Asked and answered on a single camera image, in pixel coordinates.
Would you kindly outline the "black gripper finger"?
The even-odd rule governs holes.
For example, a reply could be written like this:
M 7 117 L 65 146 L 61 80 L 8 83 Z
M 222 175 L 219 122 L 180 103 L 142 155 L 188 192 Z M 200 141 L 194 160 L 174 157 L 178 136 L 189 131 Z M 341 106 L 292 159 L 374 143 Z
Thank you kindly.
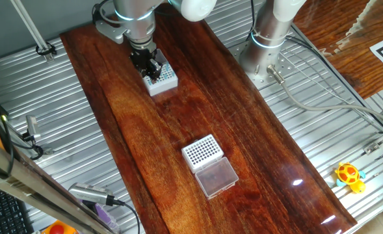
M 149 64 L 139 66 L 139 73 L 141 74 L 142 78 L 151 77 L 152 76 L 152 68 Z
M 150 60 L 150 78 L 152 81 L 158 80 L 160 74 L 161 74 L 161 68 L 162 64 L 154 60 L 153 58 Z

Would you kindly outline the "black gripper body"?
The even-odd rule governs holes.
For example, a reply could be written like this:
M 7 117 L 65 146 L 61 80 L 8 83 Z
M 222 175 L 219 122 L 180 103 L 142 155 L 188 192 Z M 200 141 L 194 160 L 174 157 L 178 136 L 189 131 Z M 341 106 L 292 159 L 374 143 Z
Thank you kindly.
M 157 66 L 156 61 L 157 50 L 150 51 L 149 49 L 134 49 L 129 58 L 136 67 Z

